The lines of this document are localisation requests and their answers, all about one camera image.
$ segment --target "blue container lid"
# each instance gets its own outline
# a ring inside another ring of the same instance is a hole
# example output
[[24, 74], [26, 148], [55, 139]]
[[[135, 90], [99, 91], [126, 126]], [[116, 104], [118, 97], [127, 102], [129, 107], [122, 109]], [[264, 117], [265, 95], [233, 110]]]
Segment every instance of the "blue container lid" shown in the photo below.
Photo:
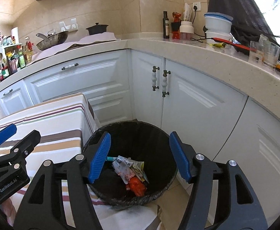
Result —
[[204, 14], [204, 16], [212, 16], [212, 17], [216, 17], [216, 18], [223, 18], [226, 19], [228, 21], [233, 21], [234, 18], [225, 14], [221, 14], [221, 13], [217, 13], [217, 12], [207, 12], [206, 14]]

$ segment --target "striped tablecloth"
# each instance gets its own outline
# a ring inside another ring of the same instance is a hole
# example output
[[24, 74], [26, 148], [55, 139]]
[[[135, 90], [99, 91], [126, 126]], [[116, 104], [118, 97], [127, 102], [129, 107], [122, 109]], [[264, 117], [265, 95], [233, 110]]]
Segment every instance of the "striped tablecloth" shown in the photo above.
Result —
[[[100, 127], [83, 94], [58, 98], [9, 115], [0, 120], [0, 130], [11, 123], [17, 126], [17, 132], [0, 145], [0, 156], [8, 154], [10, 149], [32, 130], [37, 130], [41, 134], [41, 142], [26, 158], [30, 180], [45, 160], [61, 163], [81, 153], [90, 136]], [[11, 197], [16, 210], [28, 186], [29, 184]], [[157, 205], [135, 206], [118, 211], [105, 204], [92, 191], [89, 192], [104, 230], [165, 229], [159, 218], [161, 210]], [[62, 182], [62, 193], [67, 223], [75, 226], [66, 181]]]

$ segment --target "cabinet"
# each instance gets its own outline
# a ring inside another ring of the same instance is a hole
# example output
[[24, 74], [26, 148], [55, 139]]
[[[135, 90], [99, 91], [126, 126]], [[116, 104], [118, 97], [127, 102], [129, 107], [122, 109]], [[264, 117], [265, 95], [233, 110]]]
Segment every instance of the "cabinet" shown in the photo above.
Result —
[[272, 224], [280, 214], [280, 122], [251, 99], [214, 161], [228, 160], [239, 164]]
[[[163, 98], [161, 93], [163, 58], [145, 53], [132, 51], [133, 94], [135, 114], [139, 121], [147, 122], [161, 128]], [[153, 66], [156, 70], [156, 86], [153, 91], [152, 73]]]
[[231, 134], [247, 96], [205, 74], [166, 61], [167, 92], [162, 129], [176, 131], [184, 143], [211, 160]]
[[24, 81], [34, 104], [83, 93], [102, 125], [132, 120], [127, 50], [64, 62]]
[[0, 92], [0, 106], [6, 116], [34, 105], [23, 80]]

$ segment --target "trash can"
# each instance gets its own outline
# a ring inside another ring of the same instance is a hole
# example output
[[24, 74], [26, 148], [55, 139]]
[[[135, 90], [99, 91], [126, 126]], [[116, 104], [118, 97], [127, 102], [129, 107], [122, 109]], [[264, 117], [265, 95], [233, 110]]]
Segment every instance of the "trash can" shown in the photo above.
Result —
[[92, 191], [114, 206], [145, 205], [159, 198], [170, 187], [177, 173], [169, 135], [149, 123], [111, 123], [94, 132], [84, 146], [84, 151], [88, 146], [96, 144], [105, 131], [111, 135], [108, 156], [120, 155], [135, 161], [144, 161], [144, 172], [149, 184], [145, 195], [137, 197], [132, 191], [126, 190], [121, 177], [115, 173], [112, 162], [105, 162], [99, 178], [90, 185]]

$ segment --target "cabinet handle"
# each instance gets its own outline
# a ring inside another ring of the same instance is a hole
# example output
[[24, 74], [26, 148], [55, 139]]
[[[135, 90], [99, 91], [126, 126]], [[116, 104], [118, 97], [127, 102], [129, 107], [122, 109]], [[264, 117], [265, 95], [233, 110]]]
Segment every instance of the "cabinet handle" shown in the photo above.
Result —
[[168, 83], [167, 83], [167, 75], [168, 74], [171, 74], [170, 71], [167, 71], [167, 70], [164, 70], [163, 71], [163, 75], [162, 75], [162, 83], [161, 83], [161, 86], [162, 86], [162, 97], [165, 98], [166, 95], [170, 95], [169, 92], [166, 92], [167, 91], [167, 86], [168, 86]]
[[73, 65], [69, 65], [69, 66], [66, 66], [66, 67], [62, 67], [61, 70], [63, 71], [63, 70], [65, 70], [65, 69], [68, 69], [68, 68], [71, 68], [71, 67], [76, 67], [76, 66], [78, 66], [78, 65], [79, 65], [78, 63], [75, 63], [75, 64], [73, 64]]
[[8, 93], [4, 93], [3, 96], [6, 96], [7, 94], [11, 93], [13, 89], [11, 89]]
[[157, 81], [156, 70], [160, 70], [160, 68], [159, 68], [159, 67], [153, 66], [153, 73], [152, 73], [152, 86], [153, 86], [153, 91], [156, 91], [156, 89], [159, 89], [159, 86], [156, 87], [156, 81]]

